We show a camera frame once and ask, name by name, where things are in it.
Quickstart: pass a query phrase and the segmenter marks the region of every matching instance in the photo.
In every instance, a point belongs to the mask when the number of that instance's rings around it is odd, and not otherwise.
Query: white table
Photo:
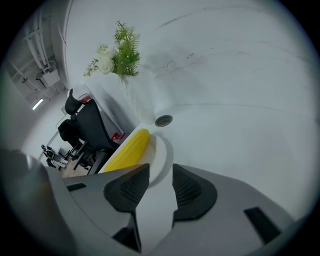
[[[127,138],[146,128],[160,136],[167,149],[162,173],[137,207],[143,253],[171,230],[177,208],[173,163],[244,181],[294,219],[310,210],[319,180],[315,169],[319,132],[314,120],[261,107],[214,104],[172,106],[156,117],[161,115],[173,116],[172,123],[140,124]]]

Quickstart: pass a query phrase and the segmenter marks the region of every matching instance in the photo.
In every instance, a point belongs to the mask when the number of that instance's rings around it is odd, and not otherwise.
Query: chair backrest
[[[94,99],[87,102],[76,116],[77,126],[83,139],[94,150],[117,149],[119,144],[113,142],[106,131],[100,111]]]
[[[86,104],[86,102],[75,99],[73,96],[73,92],[74,92],[74,89],[71,89],[69,92],[69,97],[66,100],[64,105],[65,112],[67,112],[69,115],[73,115],[77,113],[81,105]]]

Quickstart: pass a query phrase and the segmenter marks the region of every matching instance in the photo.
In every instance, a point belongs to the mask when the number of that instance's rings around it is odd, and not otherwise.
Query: pipe
[[[34,15],[33,15],[33,31],[37,31],[34,34],[35,45],[36,45],[38,52],[40,53],[40,57],[42,59],[43,65],[47,65],[44,51],[42,49],[41,42],[40,42],[40,36],[39,36],[39,30],[38,30],[39,29],[39,19],[38,18],[39,18],[38,17],[38,10],[35,10]]]
[[[19,68],[17,68],[17,66],[9,59],[8,60],[10,62],[10,64],[12,65],[12,67],[21,75],[23,76],[23,78],[26,78],[27,82],[32,85],[36,90],[38,90],[41,94],[43,94],[44,96],[46,96],[47,98],[49,98],[51,100],[51,98],[46,94],[44,93],[42,90],[40,90],[35,84],[33,84],[31,81],[29,81],[29,79],[24,75],[24,73],[21,72],[21,70]]]
[[[40,35],[40,41],[41,41],[41,47],[42,47],[42,51],[44,53],[44,57],[46,60],[46,64],[48,65],[48,68],[50,68],[50,64],[48,61],[48,56],[47,56],[47,52],[46,52],[46,47],[44,44],[44,35],[43,35],[43,29],[42,29],[42,9],[43,9],[43,5],[40,6],[40,10],[39,10],[39,35]]]
[[[25,33],[25,36],[28,37],[28,35],[30,33],[28,23],[24,26],[24,33]],[[29,37],[26,39],[26,42],[29,46],[29,50],[35,60],[35,63],[38,65],[39,69],[44,71],[44,66],[41,64],[40,60],[38,59],[37,52],[36,52],[35,46],[34,46],[34,42]]]

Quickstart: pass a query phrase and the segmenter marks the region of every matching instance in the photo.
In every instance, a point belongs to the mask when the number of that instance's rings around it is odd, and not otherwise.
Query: white vase
[[[156,118],[150,95],[149,74],[144,72],[137,76],[125,75],[119,77],[119,81],[126,101],[140,122],[144,125],[154,123]]]

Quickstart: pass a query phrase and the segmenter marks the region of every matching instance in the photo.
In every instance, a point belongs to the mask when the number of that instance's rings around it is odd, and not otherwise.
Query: black office chair
[[[76,122],[81,137],[85,141],[75,155],[77,163],[73,169],[75,170],[83,159],[91,158],[94,164],[89,174],[95,174],[117,150],[119,144],[110,139],[94,99],[88,102],[77,100],[73,97],[73,89],[71,89],[65,103],[65,110]]]

